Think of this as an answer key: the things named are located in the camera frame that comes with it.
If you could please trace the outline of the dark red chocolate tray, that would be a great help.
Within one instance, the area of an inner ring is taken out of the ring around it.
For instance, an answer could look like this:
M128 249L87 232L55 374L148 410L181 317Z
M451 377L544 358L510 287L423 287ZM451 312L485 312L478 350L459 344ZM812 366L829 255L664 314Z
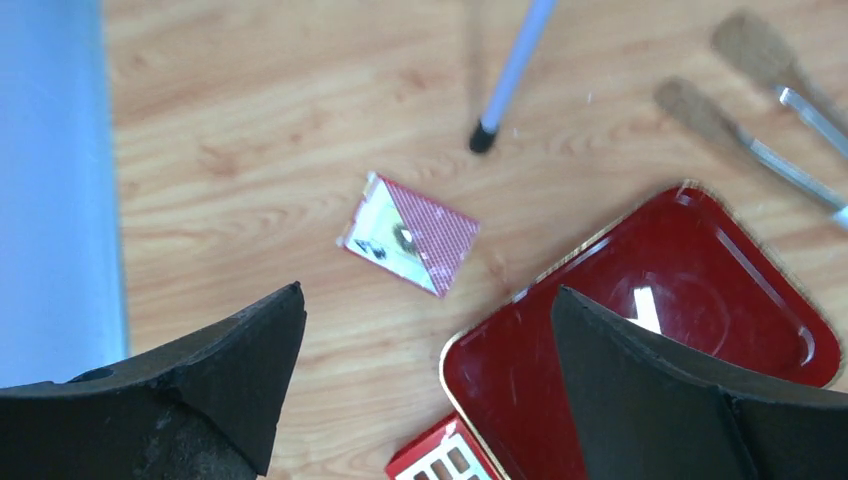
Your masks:
M585 477L550 313L578 290L730 363L814 387L843 348L826 315L725 202L687 180L636 203L476 326L440 359L443 387L509 479Z

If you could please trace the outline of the steel tongs with white hinge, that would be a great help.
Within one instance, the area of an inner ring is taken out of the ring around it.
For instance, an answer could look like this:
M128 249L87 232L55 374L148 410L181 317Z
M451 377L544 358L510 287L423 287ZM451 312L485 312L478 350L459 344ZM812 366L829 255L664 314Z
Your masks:
M810 78L796 50L781 32L749 8L739 8L720 21L709 36L711 50L746 78L764 101L738 119L692 81L671 76L653 92L655 104L670 118L715 149L749 158L793 186L847 228L847 198L829 188L768 146L751 129L757 114L773 113L776 125L793 114L842 158L847 157L847 115Z

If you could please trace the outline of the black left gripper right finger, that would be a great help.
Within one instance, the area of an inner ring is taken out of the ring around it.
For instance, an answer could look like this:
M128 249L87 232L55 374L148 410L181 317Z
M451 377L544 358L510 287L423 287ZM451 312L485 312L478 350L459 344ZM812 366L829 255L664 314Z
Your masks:
M742 368L563 287L551 323L592 479L843 479L847 396Z

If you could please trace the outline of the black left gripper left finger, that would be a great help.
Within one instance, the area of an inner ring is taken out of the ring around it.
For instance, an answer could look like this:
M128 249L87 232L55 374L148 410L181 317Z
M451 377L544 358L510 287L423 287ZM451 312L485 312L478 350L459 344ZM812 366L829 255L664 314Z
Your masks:
M1 392L5 479L255 479L302 345L302 287L65 383Z

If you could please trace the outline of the pink square card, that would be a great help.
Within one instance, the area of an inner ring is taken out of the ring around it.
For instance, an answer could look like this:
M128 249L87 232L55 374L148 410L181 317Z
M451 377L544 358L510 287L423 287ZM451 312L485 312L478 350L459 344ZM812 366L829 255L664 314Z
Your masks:
M477 220L370 172L338 247L443 298L480 231Z

